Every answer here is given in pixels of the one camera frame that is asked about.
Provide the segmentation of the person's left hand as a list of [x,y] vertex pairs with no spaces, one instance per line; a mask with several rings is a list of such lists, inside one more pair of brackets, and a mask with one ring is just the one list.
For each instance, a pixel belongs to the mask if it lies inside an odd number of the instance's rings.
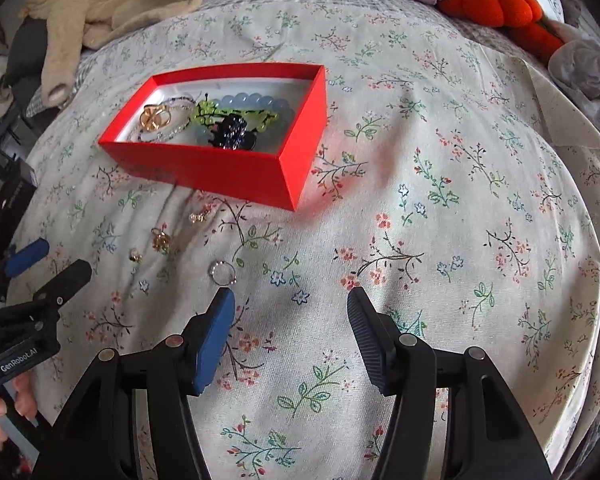
[[[16,392],[16,411],[27,419],[34,419],[38,412],[38,404],[36,403],[33,393],[31,374],[29,372],[20,374],[12,381],[12,386]],[[4,416],[6,413],[6,403],[0,397],[0,417]],[[5,434],[5,431],[0,427],[0,451],[7,440],[7,434]]]

